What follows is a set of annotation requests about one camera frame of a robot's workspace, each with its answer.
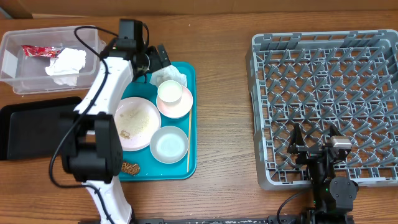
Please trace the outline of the red snack wrapper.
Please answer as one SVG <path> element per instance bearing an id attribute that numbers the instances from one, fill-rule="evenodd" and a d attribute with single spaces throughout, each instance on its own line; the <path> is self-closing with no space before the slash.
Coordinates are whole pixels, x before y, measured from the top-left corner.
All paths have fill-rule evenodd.
<path id="1" fill-rule="evenodd" d="M 33 45 L 21 45 L 21 47 L 27 57 L 56 58 L 62 51 L 62 48 L 58 47 L 40 47 Z"/>

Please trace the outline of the white napkin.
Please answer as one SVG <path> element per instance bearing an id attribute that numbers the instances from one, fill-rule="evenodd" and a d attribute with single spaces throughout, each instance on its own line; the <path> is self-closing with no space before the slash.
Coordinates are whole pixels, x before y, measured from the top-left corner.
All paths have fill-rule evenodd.
<path id="1" fill-rule="evenodd" d="M 152 73 L 149 83 L 158 88 L 160 84 L 168 80 L 176 81 L 180 85 L 187 87 L 187 76 L 180 73 L 173 65 L 169 65 Z"/>
<path id="2" fill-rule="evenodd" d="M 77 77 L 59 78 L 60 75 L 79 73 L 86 65 L 86 52 L 71 48 L 63 49 L 57 58 L 50 59 L 50 65 L 45 68 L 49 76 L 55 76 L 54 82 L 58 85 L 76 86 Z"/>

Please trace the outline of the clear plastic bin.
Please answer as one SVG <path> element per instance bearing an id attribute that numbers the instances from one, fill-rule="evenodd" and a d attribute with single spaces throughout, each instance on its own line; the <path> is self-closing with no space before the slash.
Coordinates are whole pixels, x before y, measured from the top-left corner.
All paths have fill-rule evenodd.
<path id="1" fill-rule="evenodd" d="M 1 40 L 1 81 L 13 87 L 16 94 L 46 93 L 89 88 L 98 72 L 100 62 L 74 35 L 74 26 L 13 30 Z M 22 46 L 55 47 L 84 50 L 85 66 L 63 75 L 48 75 L 48 57 L 27 56 Z"/>

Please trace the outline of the pink saucer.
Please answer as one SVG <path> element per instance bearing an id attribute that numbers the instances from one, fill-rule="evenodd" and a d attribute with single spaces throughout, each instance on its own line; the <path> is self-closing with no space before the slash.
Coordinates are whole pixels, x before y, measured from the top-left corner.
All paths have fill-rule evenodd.
<path id="1" fill-rule="evenodd" d="M 162 115 L 172 119 L 179 119 L 189 113 L 193 106 L 193 95 L 190 90 L 185 86 L 182 87 L 182 90 L 182 97 L 176 105 L 166 105 L 159 98 L 159 96 L 157 96 L 157 108 Z"/>

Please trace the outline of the brown food piece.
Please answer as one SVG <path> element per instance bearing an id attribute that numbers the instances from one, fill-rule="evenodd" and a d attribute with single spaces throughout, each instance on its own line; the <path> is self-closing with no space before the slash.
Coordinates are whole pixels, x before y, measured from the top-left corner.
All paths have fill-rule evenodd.
<path id="1" fill-rule="evenodd" d="M 121 171 L 129 175 L 137 175 L 138 173 L 140 173 L 141 168 L 138 164 L 131 164 L 124 161 L 121 167 Z"/>

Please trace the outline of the rice pile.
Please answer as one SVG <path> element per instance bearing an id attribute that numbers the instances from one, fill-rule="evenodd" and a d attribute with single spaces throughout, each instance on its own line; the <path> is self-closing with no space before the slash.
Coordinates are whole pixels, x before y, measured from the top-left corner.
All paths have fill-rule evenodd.
<path id="1" fill-rule="evenodd" d="M 150 123 L 149 120 L 150 116 L 144 110 L 127 110 L 120 114 L 118 129 L 121 133 L 137 134 L 146 129 Z"/>

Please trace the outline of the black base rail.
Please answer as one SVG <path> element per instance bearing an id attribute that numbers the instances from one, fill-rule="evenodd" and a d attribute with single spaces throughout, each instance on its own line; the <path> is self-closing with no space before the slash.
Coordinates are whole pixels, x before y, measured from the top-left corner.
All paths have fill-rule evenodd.
<path id="1" fill-rule="evenodd" d="M 213 218 L 191 220 L 164 220 L 163 218 L 137 219 L 138 224 L 279 224 L 276 216 L 267 218 Z"/>

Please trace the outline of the teal serving tray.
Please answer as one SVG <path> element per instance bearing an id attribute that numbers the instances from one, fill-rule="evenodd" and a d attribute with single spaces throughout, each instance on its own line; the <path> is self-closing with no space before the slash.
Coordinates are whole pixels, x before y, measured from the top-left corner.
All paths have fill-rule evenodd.
<path id="1" fill-rule="evenodd" d="M 192 114 L 179 119 L 161 116 L 161 126 L 176 126 L 190 135 L 190 155 L 174 164 L 163 164 L 157 161 L 147 146 L 138 151 L 123 152 L 123 159 L 130 164 L 138 164 L 140 173 L 130 175 L 125 172 L 119 174 L 122 182 L 150 181 L 150 180 L 182 180 L 193 175 L 197 168 L 197 84 L 196 71 L 188 62 L 172 62 L 180 73 L 187 76 L 187 87 L 193 95 Z"/>

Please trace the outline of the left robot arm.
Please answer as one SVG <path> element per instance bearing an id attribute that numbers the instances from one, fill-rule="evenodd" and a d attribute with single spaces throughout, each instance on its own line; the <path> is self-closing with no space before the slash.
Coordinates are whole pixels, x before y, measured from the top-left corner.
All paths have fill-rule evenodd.
<path id="1" fill-rule="evenodd" d="M 100 214 L 100 223 L 134 223 L 135 214 L 127 202 L 119 173 L 123 150 L 114 114 L 126 87 L 138 77 L 171 64 L 165 47 L 144 41 L 114 38 L 95 54 L 101 62 L 86 98 L 71 113 L 63 114 L 65 132 L 55 155 L 66 173 L 86 189 Z"/>

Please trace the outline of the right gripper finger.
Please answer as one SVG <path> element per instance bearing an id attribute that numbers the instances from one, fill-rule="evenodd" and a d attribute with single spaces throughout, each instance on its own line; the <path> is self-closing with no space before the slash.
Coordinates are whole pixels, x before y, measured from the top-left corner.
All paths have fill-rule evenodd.
<path id="1" fill-rule="evenodd" d="M 339 129 L 334 124 L 331 124 L 329 127 L 329 136 L 330 137 L 342 136 L 342 134 L 340 133 Z"/>
<path id="2" fill-rule="evenodd" d="M 291 132 L 291 140 L 288 149 L 299 149 L 305 146 L 305 142 L 302 137 L 302 131 L 298 123 L 294 124 L 294 129 Z"/>

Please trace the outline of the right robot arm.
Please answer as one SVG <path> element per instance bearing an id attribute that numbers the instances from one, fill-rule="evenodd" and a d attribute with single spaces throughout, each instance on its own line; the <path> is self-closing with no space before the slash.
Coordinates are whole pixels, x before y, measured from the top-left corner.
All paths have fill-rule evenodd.
<path id="1" fill-rule="evenodd" d="M 352 150 L 348 137 L 336 126 L 329 127 L 330 138 L 321 145 L 307 147 L 299 124 L 294 125 L 287 152 L 296 154 L 296 163 L 306 165 L 312 184 L 313 208 L 305 209 L 292 223 L 353 223 L 347 213 L 353 210 L 358 184 L 335 174 L 334 165 L 346 159 Z"/>

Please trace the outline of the grey dishwasher rack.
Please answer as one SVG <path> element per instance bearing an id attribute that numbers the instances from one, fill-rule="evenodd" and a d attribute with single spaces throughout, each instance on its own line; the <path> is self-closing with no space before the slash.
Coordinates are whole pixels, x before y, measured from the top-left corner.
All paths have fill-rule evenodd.
<path id="1" fill-rule="evenodd" d="M 309 184 L 287 151 L 296 124 L 307 146 L 327 142 L 330 126 L 350 139 L 337 175 L 367 187 L 397 184 L 395 30 L 256 34 L 246 66 L 262 189 Z"/>

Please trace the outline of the black rectangular tray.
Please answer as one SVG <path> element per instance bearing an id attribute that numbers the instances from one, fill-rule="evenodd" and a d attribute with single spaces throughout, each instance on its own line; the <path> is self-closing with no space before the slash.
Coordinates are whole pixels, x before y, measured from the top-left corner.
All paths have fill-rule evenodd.
<path id="1" fill-rule="evenodd" d="M 72 112 L 78 96 L 7 105 L 1 108 L 1 160 L 22 160 L 54 154 L 65 134 L 62 113 Z"/>

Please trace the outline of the small white cup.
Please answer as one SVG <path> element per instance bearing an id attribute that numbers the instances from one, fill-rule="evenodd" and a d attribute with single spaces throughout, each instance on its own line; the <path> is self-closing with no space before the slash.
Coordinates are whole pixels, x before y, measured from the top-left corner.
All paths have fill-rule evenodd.
<path id="1" fill-rule="evenodd" d="M 176 103 L 182 97 L 183 89 L 181 84 L 173 80 L 162 82 L 157 90 L 158 97 L 164 103 Z"/>

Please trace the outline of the large pink plate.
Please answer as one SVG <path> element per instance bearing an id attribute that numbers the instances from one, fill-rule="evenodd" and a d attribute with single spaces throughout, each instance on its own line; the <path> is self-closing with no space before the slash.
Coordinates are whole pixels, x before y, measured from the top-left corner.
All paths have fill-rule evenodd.
<path id="1" fill-rule="evenodd" d="M 140 97 L 122 99 L 114 120 L 124 151 L 139 151 L 147 147 L 162 123 L 157 107 Z"/>

